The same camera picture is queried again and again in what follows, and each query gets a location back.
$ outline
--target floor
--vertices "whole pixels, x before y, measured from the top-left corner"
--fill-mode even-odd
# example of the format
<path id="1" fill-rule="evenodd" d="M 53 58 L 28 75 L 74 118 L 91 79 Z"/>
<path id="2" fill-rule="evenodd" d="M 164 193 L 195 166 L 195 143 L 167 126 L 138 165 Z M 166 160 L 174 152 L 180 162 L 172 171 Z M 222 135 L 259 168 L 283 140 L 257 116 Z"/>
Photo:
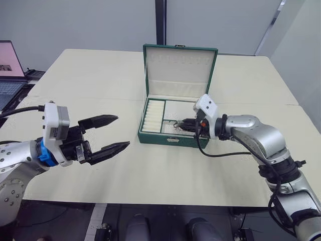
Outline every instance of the floor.
<path id="1" fill-rule="evenodd" d="M 93 207 L 94 204 L 24 201 L 14 238 L 36 241 L 50 236 L 52 241 L 83 241 Z M 103 222 L 112 226 L 111 241 L 124 241 L 127 223 L 141 213 L 149 219 L 152 241 L 186 241 L 185 225 L 194 217 L 203 217 L 219 230 L 223 240 L 232 241 L 243 215 L 232 216 L 230 211 L 227 207 L 212 206 L 108 204 Z M 296 240 L 281 230 L 267 212 L 247 214 L 243 227 L 254 230 L 255 241 Z"/>

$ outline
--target white wall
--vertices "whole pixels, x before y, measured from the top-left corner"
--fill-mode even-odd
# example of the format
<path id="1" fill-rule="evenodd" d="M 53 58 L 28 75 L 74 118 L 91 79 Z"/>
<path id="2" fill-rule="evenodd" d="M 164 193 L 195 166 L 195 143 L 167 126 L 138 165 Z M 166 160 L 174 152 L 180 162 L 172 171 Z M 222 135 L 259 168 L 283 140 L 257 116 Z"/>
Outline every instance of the white wall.
<path id="1" fill-rule="evenodd" d="M 299 104 L 321 132 L 320 11 L 319 0 L 304 1 L 287 31 L 285 33 L 279 31 L 283 32 L 284 36 L 270 59 Z M 279 22 L 282 20 L 281 14 L 275 26 L 283 24 Z"/>
<path id="2" fill-rule="evenodd" d="M 281 0 L 168 0 L 167 44 L 254 55 Z"/>
<path id="3" fill-rule="evenodd" d="M 24 69 L 47 70 L 66 48 L 142 51 L 156 43 L 155 2 L 1 1 L 0 40 L 12 40 Z"/>

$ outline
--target blue ring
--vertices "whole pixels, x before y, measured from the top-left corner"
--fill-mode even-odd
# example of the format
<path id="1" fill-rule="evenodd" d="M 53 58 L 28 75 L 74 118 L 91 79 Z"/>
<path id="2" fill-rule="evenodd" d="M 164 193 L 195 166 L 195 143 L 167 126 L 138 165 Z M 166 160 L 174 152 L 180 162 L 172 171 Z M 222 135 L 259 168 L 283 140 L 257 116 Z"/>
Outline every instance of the blue ring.
<path id="1" fill-rule="evenodd" d="M 56 166 L 57 164 L 52 160 L 48 149 L 44 145 L 44 139 L 41 140 L 40 148 L 41 155 L 38 157 L 40 161 L 45 162 L 50 167 Z"/>

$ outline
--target black cable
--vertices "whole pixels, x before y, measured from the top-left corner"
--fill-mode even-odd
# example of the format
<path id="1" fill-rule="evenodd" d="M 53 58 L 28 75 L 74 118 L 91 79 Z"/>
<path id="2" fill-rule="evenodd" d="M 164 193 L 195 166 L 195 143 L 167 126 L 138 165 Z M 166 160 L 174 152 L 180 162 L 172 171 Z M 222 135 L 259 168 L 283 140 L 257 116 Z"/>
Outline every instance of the black cable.
<path id="1" fill-rule="evenodd" d="M 201 153 L 207 157 L 227 157 L 227 156 L 234 156 L 234 155 L 251 155 L 250 152 L 232 152 L 232 153 L 225 153 L 225 154 L 217 154 L 217 155 L 210 155 L 205 153 L 202 148 L 201 148 L 201 144 L 200 144 L 200 134 L 198 132 L 199 129 L 199 122 L 196 121 L 196 131 L 195 131 L 195 139 L 196 139 L 196 143 L 198 148 L 200 149 Z"/>
<path id="2" fill-rule="evenodd" d="M 7 117 L 12 114 L 17 114 L 17 113 L 21 113 L 21 112 L 25 112 L 25 111 L 30 111 L 30 110 L 45 111 L 45 106 L 44 105 L 30 106 L 30 107 L 10 110 L 10 111 L 0 114 L 0 118 L 4 118 L 4 117 Z"/>
<path id="3" fill-rule="evenodd" d="M 242 221 L 242 224 L 241 224 L 240 229 L 242 229 L 242 227 L 243 227 L 243 224 L 244 224 L 245 218 L 246 218 L 246 214 L 244 214 L 244 216 L 243 216 L 243 221 Z"/>
<path id="4" fill-rule="evenodd" d="M 15 143 L 15 142 L 18 142 L 18 141 L 1 141 L 0 145 L 9 144 L 9 143 Z"/>
<path id="5" fill-rule="evenodd" d="M 32 223 L 31 225 L 18 226 L 18 227 L 31 227 L 31 226 L 33 226 L 33 225 L 39 225 L 39 224 L 44 224 L 44 223 L 47 223 L 47 222 L 51 222 L 51 221 L 53 221 L 53 220 L 61 217 L 61 216 L 62 216 L 65 212 L 67 212 L 67 211 L 68 211 L 68 208 L 66 208 L 66 209 L 65 209 L 62 213 L 60 213 L 58 216 L 56 216 L 56 217 L 54 217 L 54 218 L 52 218 L 52 219 L 49 219 L 49 220 L 47 220 L 47 221 L 44 221 L 44 222 L 36 222 L 36 223 Z"/>
<path id="6" fill-rule="evenodd" d="M 272 212 L 272 203 L 273 201 L 275 200 L 276 198 L 276 195 L 280 192 L 280 188 L 281 188 L 281 177 L 280 175 L 277 173 L 277 171 L 273 168 L 273 166 L 268 163 L 266 160 L 264 160 L 262 157 L 260 157 L 258 154 L 256 154 L 247 144 L 245 144 L 243 141 L 241 141 L 239 138 L 237 137 L 233 137 L 235 140 L 237 140 L 240 144 L 242 144 L 246 149 L 248 149 L 252 154 L 253 156 L 255 156 L 257 159 L 259 159 L 261 162 L 263 162 L 266 166 L 268 166 L 271 171 L 275 174 L 276 178 L 278 179 L 277 180 L 277 184 L 276 184 L 276 187 L 273 191 L 273 194 L 271 195 L 270 197 L 270 200 L 269 200 L 269 203 L 268 203 L 268 212 L 271 216 L 271 218 L 276 222 L 276 224 L 281 228 L 283 229 L 284 231 L 286 231 L 287 233 L 289 233 L 290 235 L 296 237 L 295 233 L 288 230 L 282 223 L 280 223 L 277 218 L 274 216 L 273 212 Z"/>
<path id="7" fill-rule="evenodd" d="M 201 145 L 200 145 L 200 141 L 199 141 L 199 132 L 198 132 L 198 129 L 199 129 L 199 122 L 196 121 L 196 142 L 197 142 L 197 145 L 201 151 L 201 153 L 203 153 L 205 156 L 208 156 L 208 157 L 223 157 L 223 156 L 232 156 L 232 155 L 240 155 L 241 153 L 228 153 L 228 154 L 221 154 L 221 155 L 209 155 L 207 153 L 205 153 L 202 148 L 201 148 Z M 271 169 L 271 171 L 274 173 L 274 175 L 276 176 L 276 178 L 278 179 L 277 181 L 277 184 L 276 184 L 276 187 L 273 191 L 273 194 L 271 195 L 270 197 L 270 200 L 269 200 L 269 203 L 268 203 L 268 212 L 270 214 L 270 216 L 272 217 L 272 219 L 276 222 L 276 224 L 281 228 L 283 229 L 284 231 L 286 231 L 287 233 L 289 233 L 290 235 L 296 237 L 295 233 L 288 230 L 282 223 L 280 223 L 276 217 L 274 216 L 273 212 L 272 212 L 272 203 L 276 197 L 276 195 L 280 192 L 280 188 L 281 188 L 281 177 L 280 175 L 277 173 L 277 171 L 273 168 L 273 166 L 268 163 L 265 159 L 263 159 L 262 157 L 260 157 L 258 154 L 256 154 L 247 144 L 245 144 L 243 141 L 241 141 L 239 138 L 237 137 L 233 137 L 235 140 L 237 140 L 240 144 L 242 144 L 248 151 L 248 152 L 245 152 L 245 153 L 242 153 L 242 154 L 252 154 L 253 156 L 255 156 L 258 160 L 260 160 L 262 163 L 264 163 L 267 167 L 269 167 Z"/>

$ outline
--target laptop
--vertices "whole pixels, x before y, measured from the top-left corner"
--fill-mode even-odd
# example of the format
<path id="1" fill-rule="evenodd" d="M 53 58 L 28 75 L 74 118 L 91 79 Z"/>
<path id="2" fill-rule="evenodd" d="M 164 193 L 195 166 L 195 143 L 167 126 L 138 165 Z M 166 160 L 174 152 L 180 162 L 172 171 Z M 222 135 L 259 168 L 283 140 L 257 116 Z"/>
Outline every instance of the laptop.
<path id="1" fill-rule="evenodd" d="M 0 40 L 0 110 L 3 110 L 27 83 L 12 42 Z"/>

